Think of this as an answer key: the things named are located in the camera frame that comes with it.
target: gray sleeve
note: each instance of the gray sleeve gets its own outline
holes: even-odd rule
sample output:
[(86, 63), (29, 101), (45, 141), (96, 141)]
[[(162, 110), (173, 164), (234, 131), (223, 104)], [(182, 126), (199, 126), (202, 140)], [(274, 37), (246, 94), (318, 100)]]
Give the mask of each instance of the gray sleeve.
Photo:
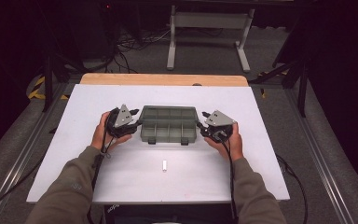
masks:
[(87, 147), (68, 161), (58, 178), (34, 206), (26, 223), (85, 223), (92, 202), (94, 158), (100, 151)]
[(234, 200), (239, 223), (286, 223), (275, 197), (263, 178), (243, 158), (234, 161)]

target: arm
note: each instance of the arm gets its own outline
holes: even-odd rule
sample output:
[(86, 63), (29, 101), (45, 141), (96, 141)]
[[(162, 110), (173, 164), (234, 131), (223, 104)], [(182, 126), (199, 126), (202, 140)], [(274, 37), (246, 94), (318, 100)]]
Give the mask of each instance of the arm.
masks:
[[(68, 161), (58, 178), (40, 198), (26, 223), (84, 223), (92, 202), (91, 181), (95, 175), (94, 158), (103, 144), (104, 124), (109, 112), (101, 117), (92, 142), (78, 158)], [(106, 142), (112, 137), (106, 136)], [(119, 138), (109, 149), (131, 138)]]
[[(222, 144), (210, 138), (205, 141), (216, 148), (228, 160)], [(238, 124), (233, 124), (233, 134), (226, 145), (234, 165), (234, 200), (238, 211), (239, 223), (286, 223), (275, 197), (266, 190), (263, 178), (255, 173), (243, 157), (242, 139)]]

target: cable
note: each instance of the cable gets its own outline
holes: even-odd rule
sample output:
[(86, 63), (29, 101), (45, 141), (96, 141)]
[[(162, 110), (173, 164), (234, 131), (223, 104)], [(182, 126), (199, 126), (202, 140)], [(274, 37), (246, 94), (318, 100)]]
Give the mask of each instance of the cable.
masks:
[(295, 178), (295, 180), (298, 182), (298, 185), (300, 186), (301, 188), (301, 192), (303, 194), (303, 198), (304, 198), (304, 221), (303, 223), (306, 224), (307, 223), (307, 220), (308, 220), (308, 202), (307, 202), (307, 195), (305, 193), (305, 190), (304, 190), (304, 187), (303, 185), (301, 184), (301, 181), (300, 179), (297, 177), (297, 175), (295, 174), (295, 172), (293, 171), (292, 167), (289, 166), (289, 164), (278, 154), (275, 153), (275, 156), (277, 157), (278, 161), (280, 163), (282, 163), (284, 166), (283, 166), (283, 170), (285, 172), (287, 172), (287, 174), (291, 175), (292, 177)]
[(38, 161), (38, 162), (36, 163), (36, 165), (31, 169), (31, 171), (28, 172), (27, 175), (25, 175), (19, 182), (16, 183), (16, 185), (14, 185), (13, 187), (11, 187), (4, 195), (2, 195), (2, 196), (0, 197), (0, 202), (1, 202), (2, 200), (4, 200), (4, 199), (6, 198), (6, 196), (7, 196), (8, 194), (10, 194), (14, 189), (16, 189), (20, 184), (22, 184), (22, 182), (24, 182), (24, 181), (31, 175), (31, 173), (34, 172), (34, 170), (40, 165), (40, 163), (42, 163), (42, 160), (45, 158), (47, 152), (48, 152), (48, 151), (46, 150), (45, 153), (43, 154), (42, 158), (39, 159), (39, 161)]
[[(97, 70), (100, 70), (100, 69), (102, 69), (102, 68), (107, 67), (107, 65), (109, 65), (112, 61), (113, 61), (113, 57), (108, 58), (108, 59), (106, 60), (106, 62), (104, 62), (104, 63), (102, 63), (102, 64), (96, 65), (96, 66), (94, 66), (94, 67), (86, 68), (86, 69), (89, 71), (89, 73), (90, 73), (90, 72), (95, 72), (95, 71), (97, 71)], [(71, 68), (68, 68), (68, 67), (65, 67), (65, 69), (67, 69), (67, 70), (68, 70), (69, 72), (71, 72), (71, 73), (84, 73), (84, 71), (82, 72), (82, 71), (79, 71), (78, 69), (71, 69)]]
[(238, 215), (237, 215), (237, 207), (234, 200), (234, 166), (232, 164), (232, 159), (231, 159), (231, 144), (229, 143), (229, 139), (228, 139), (228, 143), (229, 143), (228, 147), (226, 146), (225, 142), (223, 141), (220, 142), (222, 143), (223, 147), (226, 150), (226, 153), (228, 154), (229, 172), (230, 172), (231, 211), (232, 211), (233, 220), (237, 221)]
[(120, 51), (120, 49), (118, 50), (118, 54), (120, 55), (121, 59), (123, 59), (125, 62), (126, 62), (126, 66), (120, 64), (117, 62), (116, 58), (113, 58), (113, 60), (115, 60), (115, 63), (118, 65), (118, 71), (121, 73), (121, 68), (125, 68), (127, 69), (128, 73), (130, 73), (131, 71), (134, 72), (134, 73), (138, 73), (137, 71), (133, 70), (133, 69), (130, 69), (130, 66), (129, 66), (129, 63), (127, 61), (127, 58), (126, 56)]
[[(106, 133), (107, 133), (107, 122), (110, 119), (110, 115), (111, 115), (111, 113), (109, 113), (109, 116), (106, 118), (104, 128), (103, 128), (103, 141), (102, 141), (102, 145), (101, 145), (101, 152), (98, 156), (95, 156), (95, 161), (94, 161), (94, 164), (92, 165), (93, 167), (95, 167), (95, 175), (91, 182), (92, 191), (94, 191), (94, 189), (95, 189), (95, 184), (97, 183), (98, 173), (100, 173), (100, 168), (103, 163), (104, 155), (106, 155), (107, 149), (111, 146), (112, 141), (113, 141), (113, 138), (112, 138), (111, 141), (109, 142), (108, 147), (106, 147), (104, 144), (104, 142), (106, 140)], [(91, 217), (91, 207), (92, 207), (92, 205), (89, 206), (89, 211), (87, 213), (87, 220), (89, 221), (90, 224), (94, 224), (94, 222), (92, 221), (92, 217)]]
[(121, 46), (122, 48), (126, 49), (126, 50), (122, 50), (122, 52), (128, 52), (132, 49), (136, 49), (136, 50), (145, 49), (148, 46), (150, 46), (151, 44), (156, 43), (159, 40), (161, 40), (165, 35), (167, 35), (170, 32), (170, 30), (167, 30), (167, 31), (164, 30), (163, 32), (165, 32), (165, 33), (163, 35), (161, 35), (160, 37), (156, 37), (156, 35), (161, 32), (150, 33), (146, 37), (142, 38), (143, 44), (139, 47), (135, 47), (136, 40), (133, 38), (126, 38), (124, 40), (119, 41), (117, 44), (119, 46)]

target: table leg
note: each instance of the table leg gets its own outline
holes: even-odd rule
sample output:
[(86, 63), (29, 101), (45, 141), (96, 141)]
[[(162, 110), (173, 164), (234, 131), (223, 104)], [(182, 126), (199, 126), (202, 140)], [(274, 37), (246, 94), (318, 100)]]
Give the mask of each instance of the table leg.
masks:
[(171, 43), (170, 50), (168, 51), (168, 62), (167, 69), (173, 70), (175, 64), (175, 51), (176, 51), (176, 40), (175, 40), (175, 6), (171, 9)]
[(251, 71), (251, 68), (249, 66), (248, 59), (246, 58), (245, 51), (243, 50), (243, 47), (245, 46), (245, 41), (246, 41), (246, 38), (248, 37), (249, 30), (252, 25), (252, 19), (253, 19), (254, 13), (255, 13), (254, 9), (251, 9), (249, 11), (248, 18), (246, 19), (246, 22), (243, 25), (241, 40), (236, 42), (237, 52), (238, 52), (238, 56), (240, 56), (242, 70), (245, 73), (249, 73)]

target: white table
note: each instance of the white table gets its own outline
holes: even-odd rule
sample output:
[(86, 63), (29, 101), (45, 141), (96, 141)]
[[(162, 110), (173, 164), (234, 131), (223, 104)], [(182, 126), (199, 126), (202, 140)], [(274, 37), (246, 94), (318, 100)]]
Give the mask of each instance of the white table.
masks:
[[(129, 109), (195, 106), (201, 120), (202, 111), (219, 109), (239, 123), (244, 155), (263, 176), (267, 189), (278, 200), (290, 198), (251, 88), (80, 84), (73, 90), (27, 202), (37, 202), (65, 163), (90, 143), (101, 114), (122, 104)], [(189, 146), (148, 145), (141, 141), (140, 129), (129, 142), (115, 148), (111, 159), (103, 161), (95, 203), (230, 202), (228, 162), (204, 142), (199, 132), (196, 142)], [(162, 171), (163, 161), (167, 161), (167, 172)]]

